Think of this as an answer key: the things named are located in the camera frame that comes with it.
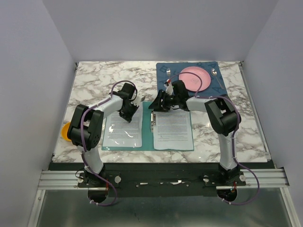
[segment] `screw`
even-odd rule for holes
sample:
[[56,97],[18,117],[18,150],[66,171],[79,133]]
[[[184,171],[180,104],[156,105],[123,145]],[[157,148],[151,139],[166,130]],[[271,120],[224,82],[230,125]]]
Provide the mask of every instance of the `screw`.
[[116,183],[120,183],[121,182],[121,177],[120,176],[116,176],[115,177],[115,182]]
[[240,175],[239,179],[240,181],[244,182],[246,180],[246,177],[244,175]]

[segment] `marble table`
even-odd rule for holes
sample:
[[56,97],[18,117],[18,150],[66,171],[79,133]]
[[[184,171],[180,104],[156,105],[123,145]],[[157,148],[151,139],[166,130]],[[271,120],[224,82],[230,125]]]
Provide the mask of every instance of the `marble table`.
[[[80,62],[73,83],[63,124],[72,118],[78,104],[90,105],[105,98],[112,85],[131,80],[146,101],[157,96],[156,61],[90,61]],[[237,62],[218,62],[227,92],[242,117],[237,132],[237,158],[240,162],[266,162],[265,146],[252,110]],[[191,112],[194,151],[110,151],[101,150],[103,162],[180,163],[219,162],[220,149],[206,113]],[[59,136],[53,162],[82,162],[80,152],[71,142]]]

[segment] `white wall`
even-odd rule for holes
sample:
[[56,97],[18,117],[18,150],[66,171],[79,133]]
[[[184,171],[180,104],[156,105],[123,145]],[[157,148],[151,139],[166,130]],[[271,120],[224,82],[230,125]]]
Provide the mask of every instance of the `white wall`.
[[284,166],[303,224],[303,1],[280,0],[244,72],[273,160]]
[[89,60],[243,60],[277,0],[43,0]]
[[0,225],[24,227],[74,63],[41,0],[0,1]]

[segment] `purple cable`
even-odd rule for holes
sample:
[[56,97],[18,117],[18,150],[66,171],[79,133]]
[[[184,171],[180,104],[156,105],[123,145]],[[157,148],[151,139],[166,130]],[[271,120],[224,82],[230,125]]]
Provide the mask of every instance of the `purple cable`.
[[[82,141],[84,153],[87,152],[86,144],[85,144],[85,139],[84,139],[84,133],[83,133],[83,130],[84,130],[84,119],[85,119],[86,114],[87,114],[89,111],[91,111],[92,109],[96,108],[97,106],[102,105],[102,104],[108,102],[108,101],[111,99],[111,97],[113,96],[113,91],[114,91],[115,86],[116,86],[117,84],[120,84],[120,83],[123,83],[123,82],[131,83],[131,84],[136,88],[135,84],[134,84],[133,82],[131,82],[131,81],[128,81],[128,80],[121,80],[121,81],[119,81],[119,82],[116,82],[116,83],[113,85],[113,87],[112,87],[112,89],[111,89],[111,91],[110,91],[110,97],[107,98],[106,100],[104,100],[104,101],[102,101],[102,102],[100,102],[100,103],[98,103],[98,104],[96,104],[96,105],[93,105],[93,106],[91,106],[90,108],[88,108],[88,109],[84,112],[83,116],[81,117],[80,129],[81,129],[81,141]],[[90,171],[93,175],[95,175],[96,177],[98,177],[98,178],[101,179],[102,181],[108,183],[108,185],[111,186],[111,187],[113,188],[114,192],[115,192],[115,198],[114,198],[114,200],[111,201],[110,203],[101,204],[101,203],[96,203],[96,202],[94,202],[93,200],[91,200],[91,202],[92,202],[93,204],[96,204],[96,205],[102,206],[102,207],[106,207],[106,206],[111,206],[111,205],[113,205],[114,202],[116,201],[116,199],[118,198],[118,193],[117,193],[116,188],[112,185],[111,182],[109,182],[108,180],[106,180],[106,179],[104,179],[103,177],[99,176],[97,173],[95,173],[95,172],[91,169],[91,167],[88,165],[87,161],[85,160],[84,153],[81,154],[81,157],[82,157],[82,160],[83,160],[84,165],[89,169],[89,171]]]
[[255,174],[251,169],[249,169],[248,167],[246,167],[246,166],[242,165],[241,163],[239,163],[238,160],[237,160],[237,158],[236,158],[236,151],[235,151],[236,145],[235,145],[235,137],[234,137],[234,136],[235,136],[235,134],[236,134],[236,131],[239,129],[239,125],[240,125],[240,114],[239,114],[239,112],[238,112],[236,106],[234,105],[234,103],[233,103],[230,99],[228,99],[228,98],[226,98],[226,97],[223,97],[223,96],[211,96],[211,97],[197,96],[198,91],[199,91],[200,88],[202,87],[202,80],[201,80],[201,78],[200,78],[197,74],[192,73],[192,72],[181,72],[181,73],[179,73],[179,74],[177,74],[177,75],[174,75],[172,78],[174,78],[174,77],[176,77],[176,76],[178,76],[178,75],[180,75],[180,74],[183,74],[183,73],[192,74],[192,75],[194,75],[194,76],[196,76],[196,77],[198,77],[198,78],[200,79],[200,83],[201,83],[201,84],[200,84],[200,87],[199,87],[198,90],[195,92],[195,97],[196,97],[196,98],[202,98],[202,99],[220,98],[220,99],[224,99],[224,100],[226,100],[227,102],[229,102],[229,103],[233,106],[233,108],[235,109],[235,112],[236,112],[236,115],[237,115],[237,125],[236,125],[235,130],[234,130],[233,133],[232,133],[232,158],[233,158],[233,160],[235,161],[235,163],[237,163],[237,164],[238,164],[239,166],[241,166],[243,169],[246,169],[246,170],[250,171],[251,174],[253,174],[253,176],[256,178],[257,185],[258,185],[258,189],[257,189],[256,194],[255,194],[250,200],[247,200],[246,202],[239,202],[239,203],[236,203],[236,202],[228,202],[228,201],[226,201],[226,200],[223,200],[223,201],[226,202],[226,203],[228,203],[228,204],[230,204],[230,205],[236,205],[236,206],[245,205],[245,204],[248,204],[248,203],[254,201],[254,200],[257,198],[258,194],[260,193],[260,182],[259,182],[259,179],[258,179],[258,177],[256,176],[256,174]]

